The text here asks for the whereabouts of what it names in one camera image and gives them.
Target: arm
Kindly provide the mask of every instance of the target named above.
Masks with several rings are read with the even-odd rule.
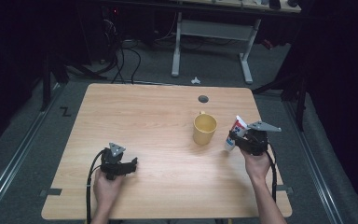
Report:
[[[269,158],[267,154],[263,153],[261,156],[252,156],[245,150],[241,150],[241,153],[245,158],[246,172],[251,179],[255,191],[260,223],[286,223],[286,220],[272,199],[267,187],[266,176],[269,171]]]
[[[115,180],[108,180],[100,169],[95,171],[94,194],[97,200],[97,209],[91,224],[106,224],[108,222],[110,211],[117,199],[123,178],[123,175],[119,175]]]

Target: finger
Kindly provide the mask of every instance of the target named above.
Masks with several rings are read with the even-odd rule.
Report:
[[[118,176],[116,176],[115,181],[120,183],[121,181],[123,181],[123,179],[124,179],[124,175],[118,175]]]
[[[241,153],[245,159],[249,158],[251,156],[251,154],[249,152],[247,152],[246,150],[243,150],[243,149],[241,149]]]
[[[98,179],[100,177],[100,175],[101,175],[101,169],[98,168],[95,170],[95,179]]]

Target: hole in table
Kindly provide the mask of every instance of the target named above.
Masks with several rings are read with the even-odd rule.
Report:
[[[201,103],[208,103],[208,101],[209,101],[209,98],[208,98],[208,96],[206,96],[206,95],[201,95],[201,96],[199,96],[199,101],[201,102]]]

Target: table top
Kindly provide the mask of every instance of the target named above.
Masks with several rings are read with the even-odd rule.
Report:
[[[209,102],[199,102],[200,95]],[[193,120],[200,111],[217,120],[206,146],[192,139]],[[224,149],[236,115],[248,123],[260,120],[249,89],[89,85],[51,184],[61,195],[47,197],[42,217],[86,218],[89,169],[109,142],[127,149],[122,162],[135,157],[139,162],[136,172],[124,178],[111,218],[257,217],[244,158],[237,147]],[[277,192],[277,204],[285,217],[292,214],[285,191]],[[95,206],[91,193],[92,210]]]
[[[182,2],[189,3],[200,3],[200,4],[208,4],[208,5],[216,5],[223,7],[244,7],[244,8],[252,8],[252,9],[261,9],[261,10],[270,10],[270,11],[278,11],[278,12],[301,12],[301,7],[290,7],[287,4],[287,0],[280,0],[281,9],[275,10],[269,8],[269,5],[258,5],[254,0],[181,0]]]

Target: metal rail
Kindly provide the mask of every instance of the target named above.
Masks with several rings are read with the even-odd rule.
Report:
[[[44,111],[39,112],[39,115],[35,119],[34,123],[31,125],[31,128],[28,130],[25,137],[22,139],[19,147],[17,148],[16,153],[14,154],[11,161],[8,163],[7,168],[0,176],[0,202],[5,196],[5,193],[8,187],[11,184],[11,181],[16,176],[17,172],[20,170],[22,163],[24,162],[28,152],[31,149],[34,138],[36,137],[37,132],[45,120],[46,115],[48,114],[51,106],[54,104],[54,101],[59,97],[63,91],[63,86],[56,84],[53,89],[53,97],[50,104],[46,107]]]
[[[344,223],[342,221],[341,215],[337,209],[336,203],[331,195],[330,188],[327,186],[324,181],[324,177],[319,169],[319,166],[313,157],[313,154],[310,150],[310,145],[307,141],[307,138],[303,132],[298,129],[296,123],[296,112],[290,102],[282,102],[286,112],[290,115],[290,120],[293,127],[296,129],[297,137],[300,140],[300,143],[303,148],[303,152],[306,157],[307,165],[310,169],[310,175],[315,184],[316,190],[319,193],[319,197],[321,198],[322,204],[324,205],[324,210],[330,220],[330,223],[341,224]]]

